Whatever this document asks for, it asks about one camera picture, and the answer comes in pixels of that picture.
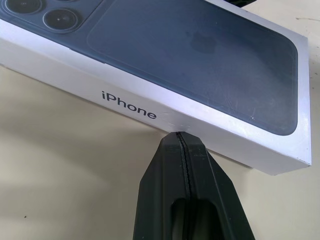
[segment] black clamp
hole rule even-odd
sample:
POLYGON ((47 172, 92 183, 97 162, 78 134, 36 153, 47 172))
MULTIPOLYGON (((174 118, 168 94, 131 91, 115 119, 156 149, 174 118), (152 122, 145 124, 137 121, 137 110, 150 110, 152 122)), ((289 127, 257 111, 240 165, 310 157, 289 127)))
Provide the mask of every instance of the black clamp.
POLYGON ((225 1, 233 5, 236 5, 239 8, 242 8, 244 6, 247 6, 248 4, 252 4, 257 0, 225 0, 225 1))
POLYGON ((133 240, 254 240, 230 178, 198 137, 172 132, 141 179, 133 240))

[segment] camera lens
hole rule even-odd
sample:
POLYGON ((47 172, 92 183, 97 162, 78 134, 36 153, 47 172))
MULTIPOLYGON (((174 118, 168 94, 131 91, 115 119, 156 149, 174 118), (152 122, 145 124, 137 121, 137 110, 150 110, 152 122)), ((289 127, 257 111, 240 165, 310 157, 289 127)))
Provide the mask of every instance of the camera lens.
POLYGON ((78 23, 77 15, 68 9, 55 9, 43 16, 44 24, 54 30, 68 30, 78 23))
POLYGON ((41 6, 41 0, 7 0, 6 7, 17 14, 31 14, 38 11, 41 6))

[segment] dark blue phone back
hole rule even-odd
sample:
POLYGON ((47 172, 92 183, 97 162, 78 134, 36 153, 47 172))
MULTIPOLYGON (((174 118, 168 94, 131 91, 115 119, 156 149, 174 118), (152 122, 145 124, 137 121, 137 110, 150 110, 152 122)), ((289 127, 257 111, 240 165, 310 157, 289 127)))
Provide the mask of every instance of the dark blue phone back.
POLYGON ((283 35, 204 0, 47 2, 29 16, 2 4, 0 17, 271 133, 296 129, 298 52, 283 35), (56 8, 79 25, 47 29, 56 8))

